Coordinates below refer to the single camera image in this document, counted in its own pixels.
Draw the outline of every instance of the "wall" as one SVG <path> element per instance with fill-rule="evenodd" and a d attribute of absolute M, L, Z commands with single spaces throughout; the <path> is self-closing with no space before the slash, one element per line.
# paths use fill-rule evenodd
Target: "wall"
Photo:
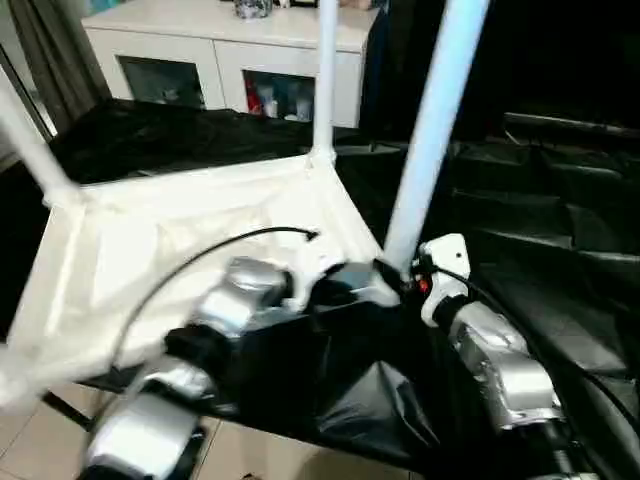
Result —
<path fill-rule="evenodd" d="M 31 120 L 31 117 L 27 113 L 27 110 L 22 105 L 22 101 L 20 100 L 20 97 L 14 90 L 13 85 L 9 81 L 9 77 L 7 77 L 7 75 L 4 73 L 4 70 L 2 69 L 1 66 L 0 66 L 0 89 L 2 89 L 4 93 L 8 93 L 9 101 L 12 104 L 11 107 L 18 108 L 21 112 L 23 112 L 25 118 L 29 122 L 29 125 L 31 125 L 31 127 L 33 128 L 34 135 L 40 136 L 40 132 L 36 128 L 35 124 L 33 123 L 33 120 Z M 3 112 L 8 107 L 9 106 L 7 105 L 0 105 L 0 112 Z M 0 129 L 0 172 L 2 172 L 2 170 L 4 170 L 5 168 L 13 165 L 13 163 L 17 161 L 16 156 L 13 155 L 12 153 L 13 153 L 13 146 L 9 142 L 9 139 L 4 134 L 2 129 Z"/>

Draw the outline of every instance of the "glass cabinet door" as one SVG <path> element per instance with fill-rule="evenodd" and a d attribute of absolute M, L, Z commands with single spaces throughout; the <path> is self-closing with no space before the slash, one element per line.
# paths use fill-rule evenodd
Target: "glass cabinet door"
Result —
<path fill-rule="evenodd" d="M 134 100 L 204 109 L 195 64 L 118 56 Z"/>
<path fill-rule="evenodd" d="M 212 40 L 86 31 L 115 98 L 209 110 L 225 107 Z"/>
<path fill-rule="evenodd" d="M 249 113 L 298 122 L 313 119 L 314 78 L 252 70 L 242 75 Z"/>

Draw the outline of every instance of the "white pole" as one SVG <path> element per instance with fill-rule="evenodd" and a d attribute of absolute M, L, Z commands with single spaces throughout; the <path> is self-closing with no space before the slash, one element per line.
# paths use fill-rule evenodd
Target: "white pole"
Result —
<path fill-rule="evenodd" d="M 320 39 L 316 75 L 311 162 L 333 164 L 333 87 L 338 0 L 320 0 Z"/>
<path fill-rule="evenodd" d="M 65 175 L 44 139 L 36 135 L 20 105 L 5 88 L 0 88 L 0 129 L 40 185 L 45 202 L 68 205 L 80 198 L 79 189 Z"/>
<path fill-rule="evenodd" d="M 389 232 L 386 260 L 407 272 L 415 254 L 490 0 L 448 0 Z"/>

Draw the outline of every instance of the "white cabinet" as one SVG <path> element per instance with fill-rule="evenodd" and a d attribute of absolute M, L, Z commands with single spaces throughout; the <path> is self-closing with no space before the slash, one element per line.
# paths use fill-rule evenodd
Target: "white cabinet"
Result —
<path fill-rule="evenodd" d="M 337 126 L 358 125 L 367 36 L 376 14 L 340 9 Z M 264 89 L 261 95 L 247 89 L 268 77 L 279 92 L 278 116 L 295 117 L 291 96 L 303 87 L 312 90 L 317 73 L 315 9 L 275 9 L 265 19 L 246 21 L 235 16 L 232 3 L 219 0 L 135 0 L 83 25 L 116 98 L 247 112 L 256 98 L 264 103 Z M 306 95 L 312 99 L 312 93 Z"/>
<path fill-rule="evenodd" d="M 315 50 L 273 45 L 214 42 L 227 107 L 247 112 L 247 90 L 243 72 L 269 72 L 314 78 L 318 59 Z M 336 58 L 334 123 L 343 127 L 358 124 L 360 113 L 362 60 L 354 53 L 340 52 Z"/>
<path fill-rule="evenodd" d="M 212 40 L 99 29 L 87 34 L 114 97 L 151 101 L 155 96 L 172 103 L 180 89 L 188 89 L 187 103 L 225 107 Z"/>

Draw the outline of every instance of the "curtain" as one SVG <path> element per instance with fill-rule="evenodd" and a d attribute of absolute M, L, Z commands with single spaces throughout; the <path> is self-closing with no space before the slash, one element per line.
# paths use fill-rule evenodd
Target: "curtain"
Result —
<path fill-rule="evenodd" d="M 55 0 L 9 0 L 9 7 L 38 93 L 56 130 L 64 132 L 106 94 Z"/>

